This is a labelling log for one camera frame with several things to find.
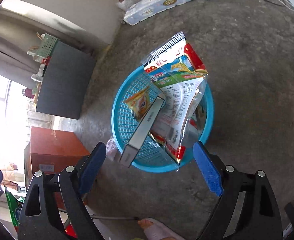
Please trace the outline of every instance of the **metal rod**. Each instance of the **metal rod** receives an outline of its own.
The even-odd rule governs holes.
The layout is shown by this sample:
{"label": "metal rod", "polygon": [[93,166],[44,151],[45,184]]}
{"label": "metal rod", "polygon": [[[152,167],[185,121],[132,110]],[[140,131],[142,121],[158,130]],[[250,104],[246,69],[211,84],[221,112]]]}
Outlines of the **metal rod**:
{"label": "metal rod", "polygon": [[[66,210],[58,208],[60,212],[67,213]],[[138,217],[102,217],[102,216],[96,216],[96,215],[90,215],[92,219],[106,219],[106,220],[139,220]]]}

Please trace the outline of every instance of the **green plastic basket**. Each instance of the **green plastic basket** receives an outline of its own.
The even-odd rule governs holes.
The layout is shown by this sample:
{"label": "green plastic basket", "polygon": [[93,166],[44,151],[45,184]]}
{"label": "green plastic basket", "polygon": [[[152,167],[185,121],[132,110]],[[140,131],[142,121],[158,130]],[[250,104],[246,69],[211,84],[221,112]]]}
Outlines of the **green plastic basket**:
{"label": "green plastic basket", "polygon": [[57,40],[58,39],[56,37],[46,33],[37,51],[37,55],[44,58],[50,56],[53,48],[55,47]]}

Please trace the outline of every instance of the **cardboard box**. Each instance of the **cardboard box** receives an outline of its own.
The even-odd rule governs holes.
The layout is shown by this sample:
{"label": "cardboard box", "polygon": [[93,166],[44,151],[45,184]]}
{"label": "cardboard box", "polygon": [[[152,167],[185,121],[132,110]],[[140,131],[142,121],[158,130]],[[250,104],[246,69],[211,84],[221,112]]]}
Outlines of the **cardboard box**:
{"label": "cardboard box", "polygon": [[[36,171],[59,173],[89,154],[73,132],[31,127],[30,143],[25,148],[26,189]],[[60,193],[56,194],[56,201],[64,209]]]}

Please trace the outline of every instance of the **rice snack package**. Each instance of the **rice snack package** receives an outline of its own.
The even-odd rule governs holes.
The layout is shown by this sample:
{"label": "rice snack package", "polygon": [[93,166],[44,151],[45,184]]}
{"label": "rice snack package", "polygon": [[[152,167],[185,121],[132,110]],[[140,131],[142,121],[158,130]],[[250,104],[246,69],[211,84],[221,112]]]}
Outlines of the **rice snack package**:
{"label": "rice snack package", "polygon": [[124,101],[128,108],[132,111],[133,117],[140,122],[141,118],[145,115],[150,107],[149,99],[150,87],[140,90],[138,93],[132,95],[130,98]]}
{"label": "rice snack package", "polygon": [[150,53],[142,64],[153,84],[166,95],[151,134],[180,164],[186,149],[198,141],[194,112],[204,95],[208,72],[183,32]]}

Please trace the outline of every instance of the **plastic wrapper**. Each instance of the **plastic wrapper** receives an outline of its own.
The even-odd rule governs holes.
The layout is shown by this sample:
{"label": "plastic wrapper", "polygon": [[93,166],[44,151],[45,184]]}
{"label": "plastic wrapper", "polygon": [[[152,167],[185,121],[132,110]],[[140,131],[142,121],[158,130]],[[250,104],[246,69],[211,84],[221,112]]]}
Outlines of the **plastic wrapper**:
{"label": "plastic wrapper", "polygon": [[156,13],[189,1],[191,0],[142,0],[129,8],[125,14],[124,21],[130,25],[135,25]]}
{"label": "plastic wrapper", "polygon": [[204,108],[201,105],[198,105],[195,110],[195,117],[196,117],[196,123],[197,123],[197,129],[198,129],[198,136],[201,136],[203,133],[205,124],[206,124],[206,112],[204,111]]}
{"label": "plastic wrapper", "polygon": [[116,157],[117,154],[117,144],[114,141],[114,138],[110,137],[108,142],[106,143],[106,156],[108,159],[111,161],[114,161],[114,158]]}
{"label": "plastic wrapper", "polygon": [[150,107],[149,90],[150,87],[148,86],[124,101],[138,122]]}
{"label": "plastic wrapper", "polygon": [[182,32],[149,54],[144,70],[166,95],[151,135],[179,164],[187,148],[198,141],[194,112],[204,95],[208,72]]}
{"label": "plastic wrapper", "polygon": [[132,5],[139,2],[140,0],[123,0],[116,3],[116,5],[123,11],[127,11]]}

